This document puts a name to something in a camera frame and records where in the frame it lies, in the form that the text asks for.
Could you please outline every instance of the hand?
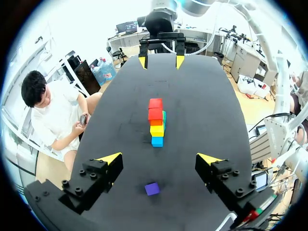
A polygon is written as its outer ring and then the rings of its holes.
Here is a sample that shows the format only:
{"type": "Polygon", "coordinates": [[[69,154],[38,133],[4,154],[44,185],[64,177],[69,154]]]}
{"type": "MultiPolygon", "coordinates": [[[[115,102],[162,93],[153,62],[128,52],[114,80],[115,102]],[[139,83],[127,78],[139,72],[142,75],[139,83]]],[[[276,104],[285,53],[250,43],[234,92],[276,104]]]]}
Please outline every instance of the hand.
{"type": "Polygon", "coordinates": [[[83,112],[82,114],[83,115],[87,115],[87,122],[86,122],[86,125],[84,126],[84,127],[86,127],[88,125],[88,122],[90,120],[91,115],[89,113],[87,113],[87,112],[83,112]]]}
{"type": "Polygon", "coordinates": [[[84,132],[85,129],[86,129],[86,126],[82,127],[82,126],[80,125],[80,122],[78,121],[78,122],[74,123],[73,128],[72,128],[72,133],[77,137],[77,136],[79,136],[82,132],[84,132]]]}

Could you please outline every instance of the blue block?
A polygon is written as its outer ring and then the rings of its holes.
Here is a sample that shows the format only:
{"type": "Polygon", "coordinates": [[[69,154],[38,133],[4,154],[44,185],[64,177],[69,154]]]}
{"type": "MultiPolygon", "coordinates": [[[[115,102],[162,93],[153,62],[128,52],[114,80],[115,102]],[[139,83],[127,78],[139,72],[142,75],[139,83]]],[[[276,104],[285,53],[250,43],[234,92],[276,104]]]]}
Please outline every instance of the blue block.
{"type": "Polygon", "coordinates": [[[148,196],[159,194],[159,192],[160,192],[158,184],[156,182],[153,183],[153,184],[147,184],[145,186],[145,190],[146,190],[146,194],[148,194],[148,196]]]}
{"type": "Polygon", "coordinates": [[[152,146],[154,148],[161,148],[164,145],[164,137],[152,137],[152,146]]]}

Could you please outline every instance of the smartphone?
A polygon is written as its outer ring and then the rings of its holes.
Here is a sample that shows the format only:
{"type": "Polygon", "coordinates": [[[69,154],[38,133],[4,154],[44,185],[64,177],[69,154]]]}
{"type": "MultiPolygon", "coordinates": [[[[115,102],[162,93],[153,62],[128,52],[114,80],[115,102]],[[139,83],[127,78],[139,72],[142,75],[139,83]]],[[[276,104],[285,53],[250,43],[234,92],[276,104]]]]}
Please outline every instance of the smartphone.
{"type": "Polygon", "coordinates": [[[79,120],[81,126],[85,126],[85,125],[86,125],[86,123],[87,123],[87,118],[88,118],[87,115],[81,115],[80,120],[79,120]]]}

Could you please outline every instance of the person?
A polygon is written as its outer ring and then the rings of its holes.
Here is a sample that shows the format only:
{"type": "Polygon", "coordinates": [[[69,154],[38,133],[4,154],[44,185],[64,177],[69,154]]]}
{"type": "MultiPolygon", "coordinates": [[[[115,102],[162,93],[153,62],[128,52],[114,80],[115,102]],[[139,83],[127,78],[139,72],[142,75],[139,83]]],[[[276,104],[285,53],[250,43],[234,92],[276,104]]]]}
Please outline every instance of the person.
{"type": "Polygon", "coordinates": [[[32,108],[34,131],[45,145],[60,151],[61,160],[72,171],[79,135],[85,131],[102,94],[97,92],[85,98],[68,82],[56,80],[47,84],[40,72],[31,71],[22,83],[21,95],[32,108]],[[81,115],[87,115],[85,126],[80,125],[81,115]]]}
{"type": "MultiPolygon", "coordinates": [[[[303,110],[304,106],[308,102],[308,70],[303,71],[296,76],[295,74],[291,75],[294,83],[299,87],[298,92],[296,94],[291,94],[290,96],[290,112],[298,115],[301,110],[303,110]]],[[[305,128],[304,130],[299,127],[297,130],[296,141],[299,144],[307,143],[307,134],[308,134],[308,117],[303,121],[302,125],[305,128]]]]}

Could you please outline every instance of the white cabinet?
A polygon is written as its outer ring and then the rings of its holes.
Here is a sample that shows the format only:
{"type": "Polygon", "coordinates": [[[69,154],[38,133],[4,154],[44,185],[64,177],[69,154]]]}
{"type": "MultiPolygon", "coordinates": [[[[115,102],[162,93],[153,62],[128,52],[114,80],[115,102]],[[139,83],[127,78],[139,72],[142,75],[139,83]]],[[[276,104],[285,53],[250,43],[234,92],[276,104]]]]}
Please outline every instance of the white cabinet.
{"type": "Polygon", "coordinates": [[[236,48],[236,55],[233,61],[233,65],[230,71],[235,82],[238,81],[239,75],[253,78],[256,74],[257,68],[260,65],[260,62],[261,60],[258,57],[238,45],[236,48]]]}

